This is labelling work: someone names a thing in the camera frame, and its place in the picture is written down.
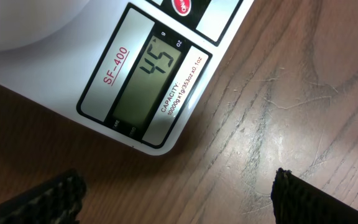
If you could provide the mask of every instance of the white plastic scale body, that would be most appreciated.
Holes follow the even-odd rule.
[[[92,0],[50,37],[0,52],[0,85],[144,153],[164,154],[253,0],[183,2]]]

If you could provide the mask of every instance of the wooden table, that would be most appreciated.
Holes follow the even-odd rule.
[[[82,223],[274,223],[279,167],[358,209],[358,1],[255,0],[160,157],[0,87],[0,203],[70,167]]]

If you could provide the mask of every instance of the black display frame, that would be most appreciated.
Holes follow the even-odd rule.
[[[183,22],[179,21],[178,18],[181,18],[181,16],[179,16],[178,14],[176,14],[176,13],[169,14],[168,12],[165,12],[165,11],[163,10],[163,8],[162,8],[160,5],[158,5],[157,3],[153,2],[153,0],[146,0],[146,1],[147,1],[148,3],[150,3],[150,4],[152,4],[152,5],[153,5],[154,7],[156,7],[157,9],[161,10],[162,12],[164,12],[165,14],[167,14],[168,16],[172,17],[174,20],[178,21],[179,23],[181,23],[181,24],[184,25],[185,27],[189,28],[191,31],[193,31],[193,32],[195,32],[196,34],[200,35],[202,38],[206,39],[206,40],[207,40],[208,42],[210,42],[211,44],[213,44],[213,45],[215,45],[215,46],[219,46],[219,44],[221,43],[221,41],[222,41],[224,35],[226,34],[227,29],[229,28],[231,22],[233,21],[234,16],[236,16],[236,14],[237,14],[237,12],[238,12],[238,10],[239,10],[239,8],[240,8],[240,6],[241,6],[241,4],[242,4],[242,2],[243,2],[244,0],[239,0],[239,2],[237,3],[236,7],[234,8],[232,14],[230,15],[230,18],[229,18],[229,20],[227,21],[226,25],[224,26],[224,29],[222,30],[221,35],[219,36],[219,38],[218,38],[217,41],[212,40],[212,39],[209,38],[207,35],[203,34],[202,32],[200,32],[200,31],[198,31],[198,30],[196,29],[196,27],[197,27],[199,21],[198,21],[198,23],[195,25],[194,28],[188,27],[186,24],[184,24]]]
[[[98,73],[98,70],[100,69],[101,64],[103,63],[104,58],[106,57],[107,53],[109,52],[109,49],[110,49],[110,47],[111,47],[111,45],[112,45],[112,43],[113,43],[113,41],[114,41],[119,29],[121,28],[122,23],[124,22],[124,19],[126,18],[126,16],[127,16],[127,14],[128,14],[130,9],[136,10],[137,12],[141,13],[142,15],[147,17],[148,19],[150,19],[153,22],[155,22],[155,24],[154,24],[152,30],[150,31],[148,37],[146,38],[146,40],[145,40],[145,42],[144,42],[139,54],[137,55],[136,60],[133,63],[133,65],[132,65],[132,67],[131,67],[131,69],[130,69],[130,71],[128,73],[128,76],[126,77],[124,83],[122,84],[122,87],[119,90],[119,93],[118,93],[116,99],[114,100],[114,103],[112,104],[112,106],[111,106],[111,108],[109,110],[109,113],[106,116],[106,119],[104,121],[100,121],[100,120],[98,120],[98,119],[96,119],[96,118],[94,118],[92,116],[89,116],[89,115],[85,114],[84,112],[82,112],[81,104],[82,104],[86,94],[88,93],[88,90],[89,90],[89,88],[90,88],[90,86],[91,86],[96,74]],[[136,69],[138,63],[140,62],[140,60],[142,58],[142,55],[146,51],[146,48],[147,48],[147,46],[148,46],[148,44],[149,44],[149,42],[150,42],[150,40],[151,40],[151,38],[153,36],[158,37],[159,39],[161,39],[162,41],[164,41],[168,45],[171,45],[172,47],[178,49],[181,52],[181,55],[180,55],[180,58],[178,59],[176,65],[175,65],[175,68],[172,70],[172,73],[171,73],[170,77],[168,77],[168,79],[167,79],[166,83],[164,84],[160,94],[158,95],[158,98],[156,99],[156,101],[155,101],[155,103],[153,105],[153,109],[150,110],[150,113],[149,113],[149,115],[147,117],[147,121],[146,121],[146,125],[145,125],[146,128],[144,130],[142,130],[141,132],[131,134],[132,126],[130,124],[127,124],[127,123],[123,122],[123,121],[119,122],[120,125],[118,127],[116,127],[116,128],[114,127],[116,119],[114,119],[112,114],[113,114],[114,109],[117,106],[117,104],[118,104],[118,102],[119,102],[119,100],[120,100],[120,98],[121,98],[121,96],[122,96],[122,94],[123,94],[128,82],[129,82],[129,80],[131,79],[131,76],[133,75],[134,70]],[[176,45],[177,40],[180,40],[182,42],[180,47],[177,47],[177,45]],[[156,112],[158,110],[159,105],[163,101],[163,97],[165,96],[169,86],[171,85],[173,79],[175,78],[180,66],[182,65],[182,63],[183,63],[184,59],[186,58],[186,56],[187,56],[187,54],[188,54],[188,52],[189,52],[191,47],[196,47],[198,50],[200,50],[203,53],[205,53],[206,55],[208,55],[208,59],[207,59],[205,65],[204,65],[203,69],[200,71],[200,75],[196,79],[195,84],[193,85],[193,88],[190,90],[185,102],[183,103],[182,107],[180,108],[180,111],[177,114],[177,117],[173,121],[170,129],[168,130],[166,136],[164,137],[163,142],[160,145],[155,146],[155,145],[153,145],[151,143],[143,141],[142,138],[143,138],[145,132],[147,131],[147,128],[149,127],[154,115],[156,114]],[[139,9],[137,6],[133,5],[132,3],[128,3],[128,5],[126,6],[124,12],[122,13],[122,16],[121,16],[119,22],[117,23],[116,28],[113,31],[113,33],[112,33],[112,35],[111,35],[106,47],[103,50],[103,53],[102,53],[99,61],[97,62],[96,66],[95,66],[95,69],[93,70],[93,73],[92,73],[91,77],[89,78],[89,81],[86,84],[86,87],[85,87],[83,93],[80,96],[80,99],[78,100],[78,103],[76,105],[76,110],[80,115],[84,116],[85,118],[88,118],[88,119],[90,119],[92,121],[95,121],[95,122],[97,122],[99,124],[102,124],[105,127],[108,127],[108,128],[110,128],[110,129],[112,129],[114,131],[117,131],[117,132],[119,132],[119,133],[121,133],[121,134],[123,134],[123,135],[125,135],[125,136],[127,136],[129,138],[132,138],[132,139],[134,139],[136,141],[139,141],[139,142],[141,142],[143,144],[146,144],[146,145],[148,145],[148,146],[150,146],[152,148],[159,149],[167,141],[167,138],[169,137],[173,127],[176,124],[177,119],[179,118],[181,112],[183,111],[184,106],[188,103],[188,100],[191,98],[191,96],[192,96],[192,94],[194,92],[194,89],[196,88],[196,86],[198,84],[199,79],[201,78],[205,68],[208,66],[208,63],[211,60],[211,57],[212,57],[211,53],[209,53],[206,50],[202,49],[201,47],[197,46],[192,41],[188,40],[184,36],[180,35],[176,31],[174,31],[173,29],[167,27],[165,24],[161,23],[160,21],[156,20],[152,16],[148,15],[146,12],[144,12],[141,9]]]

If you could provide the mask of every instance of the digital number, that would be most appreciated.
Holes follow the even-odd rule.
[[[166,52],[160,52],[158,56],[156,56],[155,54],[152,53],[152,49],[153,49],[153,45],[150,44],[149,47],[147,48],[147,54],[150,55],[152,58],[156,59],[156,60],[160,60],[163,56],[165,56],[166,58],[169,59],[168,62],[168,67],[171,67],[172,63],[173,63],[173,57],[169,54],[167,54]],[[155,66],[154,63],[152,63],[150,60],[148,60],[147,58],[144,58],[145,62],[147,64],[149,64],[152,68],[150,70],[147,70],[145,67],[140,67],[140,69],[142,69],[145,73],[147,74],[152,74],[155,70],[159,71],[160,73],[164,74],[165,71],[162,70],[160,67]]]

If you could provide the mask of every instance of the table surface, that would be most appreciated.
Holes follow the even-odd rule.
[[[279,167],[358,209],[358,1],[255,0],[160,157],[0,87],[0,203],[71,167],[81,223],[274,223]]]

